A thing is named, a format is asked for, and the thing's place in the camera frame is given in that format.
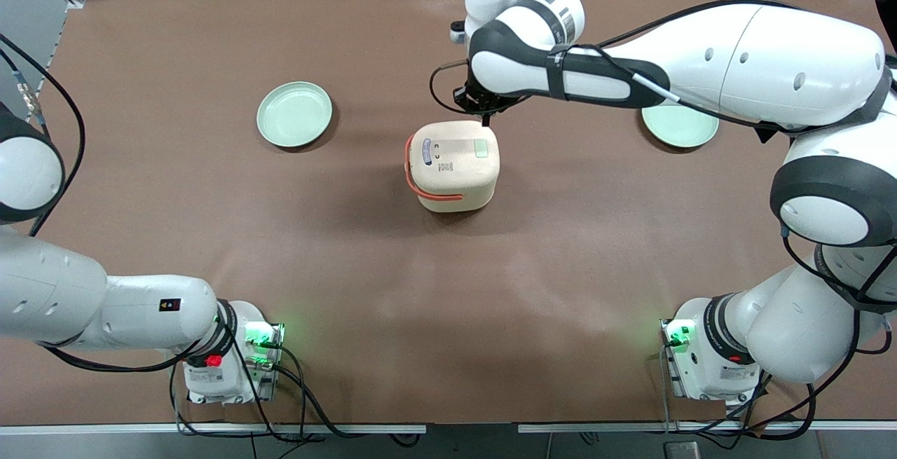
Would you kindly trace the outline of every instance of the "table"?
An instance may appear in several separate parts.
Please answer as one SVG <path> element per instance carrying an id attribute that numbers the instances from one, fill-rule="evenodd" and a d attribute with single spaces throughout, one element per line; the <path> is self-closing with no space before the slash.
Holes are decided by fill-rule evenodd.
<path id="1" fill-rule="evenodd" d="M 705 1 L 583 0 L 582 40 Z M 785 1 L 884 35 L 872 0 Z M 453 118 L 426 80 L 464 55 L 448 40 L 463 16 L 462 0 L 89 0 L 51 66 L 88 122 L 87 154 L 42 238 L 110 274 L 205 278 L 286 322 L 337 422 L 660 420 L 659 319 L 790 262 L 767 204 L 787 142 L 724 126 L 677 155 L 635 111 L 530 100 L 493 121 L 493 201 L 432 215 L 404 186 L 402 150 Z M 255 111 L 301 79 L 327 89 L 334 122 L 287 152 L 262 140 Z M 74 124 L 56 94 L 41 100 L 70 163 Z M 164 373 L 80 372 L 9 338 L 0 352 L 15 360 L 0 366 L 14 388 L 0 396 L 4 425 L 171 421 Z M 895 362 L 859 357 L 818 417 L 897 418 Z M 722 412 L 675 404 L 676 418 Z M 285 390 L 267 412 L 295 421 L 296 408 Z M 245 407 L 190 418 L 255 420 Z"/>

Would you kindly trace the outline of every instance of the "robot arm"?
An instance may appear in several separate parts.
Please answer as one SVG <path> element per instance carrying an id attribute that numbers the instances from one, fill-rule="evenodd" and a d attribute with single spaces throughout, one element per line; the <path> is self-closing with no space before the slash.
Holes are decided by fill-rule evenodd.
<path id="1" fill-rule="evenodd" d="M 874 32 L 774 2 L 723 2 L 605 50 L 573 45 L 585 22 L 579 0 L 467 0 L 467 12 L 462 108 L 488 114 L 538 95 L 624 108 L 679 102 L 773 123 L 794 140 L 771 207 L 820 244 L 811 268 L 858 289 L 897 240 L 897 97 Z M 868 298 L 897 302 L 897 268 Z M 760 367 L 802 383 L 827 372 L 849 350 L 853 315 L 843 289 L 795 264 L 754 289 L 690 300 L 664 334 L 687 332 L 671 366 L 682 395 L 735 405 Z M 861 313 L 861 340 L 882 316 Z"/>
<path id="2" fill-rule="evenodd" d="M 63 182 L 52 141 L 0 107 L 0 225 L 43 215 Z M 252 339 L 279 344 L 282 328 L 250 303 L 216 299 L 201 278 L 110 277 L 92 258 L 0 226 L 0 289 L 0 335 L 53 350 L 161 348 L 186 356 L 193 402 L 252 402 L 253 388 L 273 397 L 276 373 L 262 369 L 279 350 Z"/>

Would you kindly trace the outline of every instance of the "label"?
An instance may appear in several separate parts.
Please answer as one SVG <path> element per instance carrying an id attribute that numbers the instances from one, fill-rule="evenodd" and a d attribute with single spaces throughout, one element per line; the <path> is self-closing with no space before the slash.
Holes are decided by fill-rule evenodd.
<path id="1" fill-rule="evenodd" d="M 189 370 L 190 382 L 218 383 L 224 382 L 224 370 L 222 369 L 195 369 Z"/>
<path id="2" fill-rule="evenodd" d="M 720 380 L 747 380 L 757 375 L 757 369 L 747 366 L 720 366 Z"/>
<path id="3" fill-rule="evenodd" d="M 180 298 L 170 297 L 169 299 L 159 300 L 160 312 L 177 312 L 180 310 Z"/>
<path id="4" fill-rule="evenodd" d="M 423 140 L 423 164 L 430 166 L 433 164 L 433 159 L 430 157 L 430 144 L 432 140 L 424 139 Z"/>

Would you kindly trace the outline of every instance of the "green plate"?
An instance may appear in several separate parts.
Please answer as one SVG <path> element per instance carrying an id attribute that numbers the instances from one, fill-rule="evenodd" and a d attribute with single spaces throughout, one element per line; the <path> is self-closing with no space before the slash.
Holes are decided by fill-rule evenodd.
<path id="1" fill-rule="evenodd" d="M 676 147 L 704 145 L 717 132 L 720 120 L 681 105 L 659 105 L 641 110 L 645 126 L 657 139 Z"/>
<path id="2" fill-rule="evenodd" d="M 256 123 L 265 140 L 276 146 L 298 147 L 320 137 L 333 104 L 319 85 L 291 82 L 278 86 L 262 100 Z"/>

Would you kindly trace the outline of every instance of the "orange strap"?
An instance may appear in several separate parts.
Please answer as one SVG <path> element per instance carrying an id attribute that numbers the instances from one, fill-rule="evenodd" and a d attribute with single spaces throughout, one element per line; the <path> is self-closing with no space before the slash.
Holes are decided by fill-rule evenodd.
<path id="1" fill-rule="evenodd" d="M 417 187 L 417 184 L 414 184 L 414 180 L 411 178 L 411 140 L 414 136 L 408 137 L 408 141 L 404 144 L 404 180 L 408 182 L 408 187 L 411 188 L 411 191 L 414 191 L 414 194 L 424 198 L 424 200 L 433 200 L 433 201 L 457 201 L 464 200 L 464 195 L 461 194 L 430 194 L 427 191 L 422 190 Z"/>

